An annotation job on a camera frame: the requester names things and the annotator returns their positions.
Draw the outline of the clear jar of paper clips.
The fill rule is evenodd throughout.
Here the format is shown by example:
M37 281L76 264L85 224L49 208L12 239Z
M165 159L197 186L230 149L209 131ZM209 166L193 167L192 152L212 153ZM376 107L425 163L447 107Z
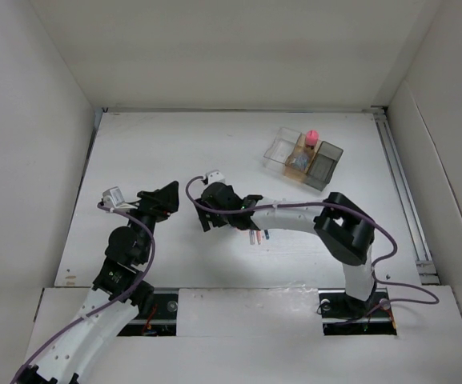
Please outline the clear jar of paper clips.
M292 157L292 159L289 162L289 166L294 170L305 172L307 169L307 166L309 165L310 160L311 160L311 156L309 154L305 152L301 152L301 153L295 154Z

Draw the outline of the pink capped patterned tube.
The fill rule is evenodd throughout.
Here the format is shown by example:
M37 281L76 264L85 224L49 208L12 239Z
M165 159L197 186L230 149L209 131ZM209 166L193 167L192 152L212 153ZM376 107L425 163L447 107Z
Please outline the pink capped patterned tube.
M312 155L319 141L319 133L316 130L309 130L304 135L303 148L304 151Z

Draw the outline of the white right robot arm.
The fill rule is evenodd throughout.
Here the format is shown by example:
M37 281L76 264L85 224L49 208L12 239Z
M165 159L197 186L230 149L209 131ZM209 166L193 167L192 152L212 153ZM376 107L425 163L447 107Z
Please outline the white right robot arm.
M341 263L345 278L345 318L357 318L373 306L372 220L345 195L332 192L314 206L260 194L238 196L223 182L210 184L192 198L203 230L232 226L239 230L290 230L317 236Z

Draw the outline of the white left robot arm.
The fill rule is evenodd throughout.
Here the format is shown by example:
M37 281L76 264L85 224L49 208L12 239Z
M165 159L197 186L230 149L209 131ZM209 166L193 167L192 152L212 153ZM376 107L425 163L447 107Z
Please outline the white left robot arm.
M140 191L137 198L125 202L117 187L104 192L98 208L127 224L110 233L101 270L71 323L28 358L14 383L85 383L113 338L151 312L155 289L144 278L155 256L154 231L178 211L179 183Z

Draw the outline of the pink pen clear cap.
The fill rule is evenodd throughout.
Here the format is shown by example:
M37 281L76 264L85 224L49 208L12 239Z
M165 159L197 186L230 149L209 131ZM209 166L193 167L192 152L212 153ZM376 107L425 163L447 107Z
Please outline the pink pen clear cap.
M263 236L262 236L262 231L261 230L256 230L255 231L255 240L258 245L262 244Z

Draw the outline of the amber plastic bin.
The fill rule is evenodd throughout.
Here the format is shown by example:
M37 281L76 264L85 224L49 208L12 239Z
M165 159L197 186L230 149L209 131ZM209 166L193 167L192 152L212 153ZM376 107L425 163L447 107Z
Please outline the amber plastic bin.
M316 130L300 134L294 149L284 162L283 175L297 182L304 182L320 144Z

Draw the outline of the clear plastic bin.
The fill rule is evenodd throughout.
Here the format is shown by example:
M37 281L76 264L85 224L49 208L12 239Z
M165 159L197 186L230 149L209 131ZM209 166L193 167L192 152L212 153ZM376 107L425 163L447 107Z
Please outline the clear plastic bin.
M263 155L263 165L269 170L282 171L298 141L300 132L280 127Z

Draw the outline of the grey smoked plastic bin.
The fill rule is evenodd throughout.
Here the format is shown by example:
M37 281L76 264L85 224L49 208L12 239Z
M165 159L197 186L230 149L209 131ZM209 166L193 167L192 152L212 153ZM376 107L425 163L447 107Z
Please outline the grey smoked plastic bin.
M316 148L315 156L311 160L303 183L323 191L330 183L342 154L343 149L340 147L322 141Z

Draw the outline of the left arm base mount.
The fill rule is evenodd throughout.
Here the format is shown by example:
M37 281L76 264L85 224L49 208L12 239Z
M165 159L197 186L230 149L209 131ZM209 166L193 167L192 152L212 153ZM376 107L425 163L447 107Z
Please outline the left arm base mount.
M139 314L119 332L119 337L174 337L177 333L179 293L156 293L146 314Z

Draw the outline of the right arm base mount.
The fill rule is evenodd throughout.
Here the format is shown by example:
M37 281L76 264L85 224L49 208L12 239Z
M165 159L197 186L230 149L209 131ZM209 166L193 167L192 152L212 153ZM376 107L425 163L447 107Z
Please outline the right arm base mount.
M316 313L322 318L323 334L397 335L392 311L373 310L383 299L388 299L386 289L375 291L366 302L347 296L343 289L320 290Z

